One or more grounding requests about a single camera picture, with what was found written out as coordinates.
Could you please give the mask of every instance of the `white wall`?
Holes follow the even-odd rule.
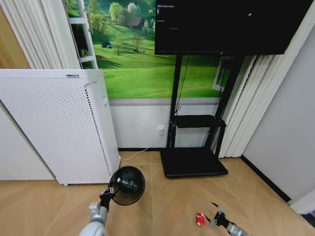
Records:
[[[181,115],[213,115],[217,105],[182,106]],[[163,137],[153,146],[164,148],[170,106],[111,106],[119,148],[146,148],[158,138],[158,125],[165,125]],[[208,128],[177,129],[177,147],[201,147]]]
[[[0,180],[54,179],[0,107]]]
[[[244,156],[293,200],[315,188],[315,28]]]

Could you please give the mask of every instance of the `black baseboard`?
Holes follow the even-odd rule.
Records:
[[[118,151],[142,151],[146,149],[145,147],[144,148],[140,148],[140,147],[124,147],[124,148],[118,148]],[[162,151],[162,150],[165,150],[166,148],[165,147],[151,147],[151,148],[148,148],[147,150],[145,151]]]
[[[248,160],[245,156],[241,156],[241,159],[269,186],[274,190],[279,197],[281,197],[285,202],[291,200],[291,198],[285,194],[278,186],[275,185],[263,172],[260,171],[250,160]]]
[[[304,219],[307,220],[307,222],[309,222],[314,228],[315,228],[315,216],[313,216],[312,214],[308,213],[308,214],[303,214],[301,215]]]

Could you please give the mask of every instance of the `tree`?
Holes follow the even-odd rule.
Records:
[[[101,14],[102,10],[100,5],[97,3],[97,0],[89,0],[89,11],[94,14]]]
[[[142,27],[142,32],[144,32],[145,34],[147,34],[149,32],[149,23],[147,20],[145,20],[144,22],[144,26]]]
[[[132,16],[138,16],[138,10],[136,4],[133,2],[129,3],[127,6],[127,11]]]
[[[140,9],[139,5],[137,5],[137,14],[138,14],[138,16],[141,16],[141,9]]]
[[[151,1],[150,3],[148,3],[149,5],[151,4],[151,7],[155,7],[156,6],[156,0]]]
[[[66,0],[64,1],[67,8],[67,13],[69,17],[80,17],[80,12],[77,8],[76,0]]]
[[[89,55],[90,55],[90,53],[89,53],[88,50],[86,50],[86,49],[84,49],[84,48],[81,49],[81,53],[80,53],[80,56],[81,56],[81,57],[89,56]]]
[[[125,16],[119,15],[117,18],[117,24],[120,26],[124,26],[126,24]]]
[[[90,20],[93,31],[95,31],[98,36],[100,33],[105,33],[106,22],[104,17],[101,14],[90,13]]]
[[[152,18],[152,19],[150,20],[150,28],[153,28],[154,22],[155,22],[155,19]]]
[[[114,42],[114,49],[117,55],[120,55],[120,53],[123,50],[123,41],[121,39],[116,39]]]
[[[138,52],[138,51],[139,51],[139,47],[140,47],[140,45],[141,45],[141,41],[142,41],[141,36],[140,36],[139,34],[135,33],[135,34],[133,35],[132,41],[133,41],[133,46],[134,46],[134,49],[133,49],[133,50],[134,50],[135,52]]]
[[[123,15],[123,16],[125,17],[125,19],[127,19],[128,16],[129,16],[129,13],[128,13],[127,8],[123,7],[122,10],[119,12],[118,15]]]
[[[109,6],[109,14],[110,17],[112,18],[112,21],[116,22],[119,16],[119,13],[122,11],[123,7],[117,3],[117,2],[112,2]]]

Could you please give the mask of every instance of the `landscape wallpaper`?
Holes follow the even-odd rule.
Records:
[[[154,54],[155,0],[84,2],[93,28],[97,64],[103,70],[109,98],[170,98],[175,56]],[[65,3],[69,17],[80,16],[76,0]],[[72,25],[72,29],[80,56],[88,55],[82,26]],[[187,59],[183,57],[180,84]],[[219,60],[219,57],[191,56],[182,97],[218,97],[219,91],[212,86]],[[84,67],[90,68],[91,64],[86,62]],[[228,73],[223,76],[224,84]]]

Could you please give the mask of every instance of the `white cable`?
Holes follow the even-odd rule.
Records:
[[[135,155],[138,155],[139,153],[141,153],[141,152],[143,152],[143,151],[149,149],[150,147],[152,147],[154,144],[156,144],[156,142],[157,142],[158,140],[160,140],[160,139],[162,138],[162,136],[163,136],[163,135],[160,135],[159,138],[158,138],[157,140],[155,140],[150,146],[148,146],[146,149],[144,149],[144,150],[142,150],[142,151],[137,152]],[[125,160],[125,161],[128,161],[128,160],[130,160],[131,158],[133,158],[135,155],[131,156],[131,157],[128,158],[128,159],[124,159],[124,158],[121,158],[121,159],[122,159],[122,160]]]

